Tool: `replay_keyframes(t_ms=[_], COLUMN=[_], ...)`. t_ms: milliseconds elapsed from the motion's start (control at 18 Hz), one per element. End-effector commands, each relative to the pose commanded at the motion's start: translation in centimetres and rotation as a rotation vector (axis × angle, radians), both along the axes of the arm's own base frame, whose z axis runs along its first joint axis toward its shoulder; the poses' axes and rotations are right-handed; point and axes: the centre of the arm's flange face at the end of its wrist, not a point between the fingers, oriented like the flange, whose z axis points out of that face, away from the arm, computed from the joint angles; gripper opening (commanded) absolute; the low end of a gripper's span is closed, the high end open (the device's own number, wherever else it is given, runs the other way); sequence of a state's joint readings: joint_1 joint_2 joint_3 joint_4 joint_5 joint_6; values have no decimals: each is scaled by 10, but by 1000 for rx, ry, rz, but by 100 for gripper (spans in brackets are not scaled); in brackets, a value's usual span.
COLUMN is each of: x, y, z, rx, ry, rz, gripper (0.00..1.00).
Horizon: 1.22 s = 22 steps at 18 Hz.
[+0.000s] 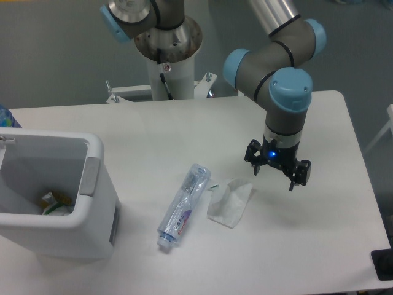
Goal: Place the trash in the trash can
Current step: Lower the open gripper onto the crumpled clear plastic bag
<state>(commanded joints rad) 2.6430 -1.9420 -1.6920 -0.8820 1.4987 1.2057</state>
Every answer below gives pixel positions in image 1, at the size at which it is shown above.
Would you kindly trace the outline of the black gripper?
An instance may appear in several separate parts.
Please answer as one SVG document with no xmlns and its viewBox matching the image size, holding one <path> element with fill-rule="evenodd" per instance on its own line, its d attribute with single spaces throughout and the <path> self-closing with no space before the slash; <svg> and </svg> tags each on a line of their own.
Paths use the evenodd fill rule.
<svg viewBox="0 0 393 295">
<path fill-rule="evenodd" d="M 244 160 L 253 167 L 254 176 L 257 176 L 260 167 L 269 165 L 281 170 L 290 178 L 289 190 L 293 191 L 295 186 L 306 186 L 311 175 L 311 161 L 297 161 L 298 144 L 288 148 L 271 147 L 264 138 L 262 145 L 255 139 L 251 140 L 246 148 Z"/>
</svg>

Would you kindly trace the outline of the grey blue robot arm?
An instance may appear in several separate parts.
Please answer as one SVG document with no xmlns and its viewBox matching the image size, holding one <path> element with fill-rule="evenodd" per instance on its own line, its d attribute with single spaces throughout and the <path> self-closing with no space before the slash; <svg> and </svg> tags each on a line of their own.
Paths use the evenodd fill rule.
<svg viewBox="0 0 393 295">
<path fill-rule="evenodd" d="M 297 151 L 313 82 L 301 65 L 324 49 L 327 36 L 320 23 L 303 19 L 292 1 L 251 1 L 250 6 L 270 43 L 256 53 L 236 49 L 223 66 L 224 79 L 266 111 L 263 140 L 252 140 L 244 159 L 255 173 L 269 165 L 291 186 L 305 185 L 311 162 L 298 160 Z M 194 68 L 186 62 L 203 36 L 183 1 L 108 1 L 100 12 L 113 37 L 133 41 L 150 62 L 155 100 L 193 98 Z"/>
</svg>

